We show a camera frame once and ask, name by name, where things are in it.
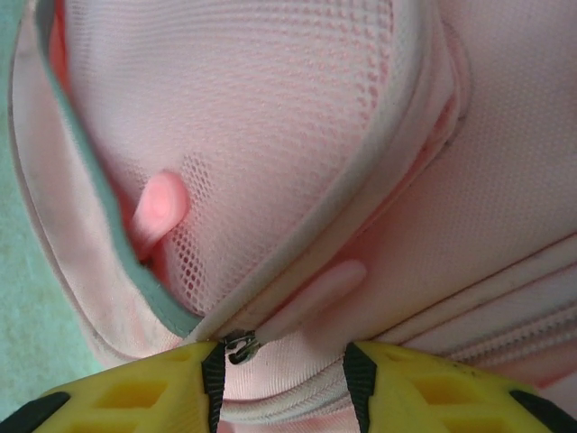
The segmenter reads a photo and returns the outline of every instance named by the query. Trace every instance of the pink bag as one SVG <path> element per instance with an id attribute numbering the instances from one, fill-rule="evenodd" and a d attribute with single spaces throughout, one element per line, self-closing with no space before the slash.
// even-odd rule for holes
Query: pink bag
<path id="1" fill-rule="evenodd" d="M 222 431 L 357 431 L 343 350 L 372 338 L 577 416 L 576 22 L 573 0 L 29 0 L 14 164 L 96 356 L 242 339 Z M 155 196 L 166 173 L 183 190 Z M 150 197 L 176 219 L 142 256 Z"/>

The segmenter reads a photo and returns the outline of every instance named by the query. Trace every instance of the zipper track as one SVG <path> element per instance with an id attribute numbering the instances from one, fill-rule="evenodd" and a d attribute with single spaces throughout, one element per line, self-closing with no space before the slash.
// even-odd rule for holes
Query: zipper track
<path id="1" fill-rule="evenodd" d="M 518 361 L 577 338 L 577 301 L 498 335 L 439 354 L 480 368 Z"/>

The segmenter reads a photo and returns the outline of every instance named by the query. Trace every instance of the metal zipper slider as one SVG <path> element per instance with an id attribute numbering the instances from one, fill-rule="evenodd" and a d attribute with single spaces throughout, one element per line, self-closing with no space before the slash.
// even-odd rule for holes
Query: metal zipper slider
<path id="1" fill-rule="evenodd" d="M 248 363 L 261 347 L 254 331 L 237 331 L 224 338 L 224 350 L 232 365 Z"/>

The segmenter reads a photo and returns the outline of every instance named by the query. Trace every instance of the yellow object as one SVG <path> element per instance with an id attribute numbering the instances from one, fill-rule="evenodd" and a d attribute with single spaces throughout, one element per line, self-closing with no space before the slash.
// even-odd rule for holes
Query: yellow object
<path id="1" fill-rule="evenodd" d="M 212 433 L 224 388 L 221 348 L 188 345 L 53 389 L 44 395 L 70 399 L 34 433 Z"/>
<path id="2" fill-rule="evenodd" d="M 350 345 L 344 370 L 362 433 L 575 431 L 564 412 L 530 387 L 398 346 Z M 553 428 L 519 403 L 527 398 L 545 417 L 554 416 Z"/>

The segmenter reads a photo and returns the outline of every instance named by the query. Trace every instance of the green carpet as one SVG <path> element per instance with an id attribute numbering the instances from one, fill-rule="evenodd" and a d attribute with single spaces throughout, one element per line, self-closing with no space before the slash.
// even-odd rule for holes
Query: green carpet
<path id="1" fill-rule="evenodd" d="M 22 9 L 23 0 L 0 0 L 0 419 L 99 369 L 44 260 L 14 178 L 6 90 Z"/>

